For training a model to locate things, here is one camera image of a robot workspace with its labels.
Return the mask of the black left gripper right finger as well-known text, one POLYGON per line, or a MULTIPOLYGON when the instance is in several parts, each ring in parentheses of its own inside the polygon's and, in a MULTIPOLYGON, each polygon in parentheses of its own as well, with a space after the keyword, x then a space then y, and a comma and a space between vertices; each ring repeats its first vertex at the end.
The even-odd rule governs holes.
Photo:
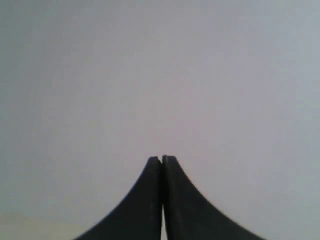
POLYGON ((162 157, 163 208, 168 240, 261 240, 212 205, 175 156, 162 157))

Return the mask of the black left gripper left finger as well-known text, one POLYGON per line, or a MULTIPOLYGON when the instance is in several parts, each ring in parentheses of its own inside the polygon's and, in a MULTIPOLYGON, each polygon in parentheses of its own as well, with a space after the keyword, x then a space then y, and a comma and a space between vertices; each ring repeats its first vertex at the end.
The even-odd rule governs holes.
POLYGON ((162 231, 162 163, 149 157, 121 202, 78 240, 159 240, 162 231))

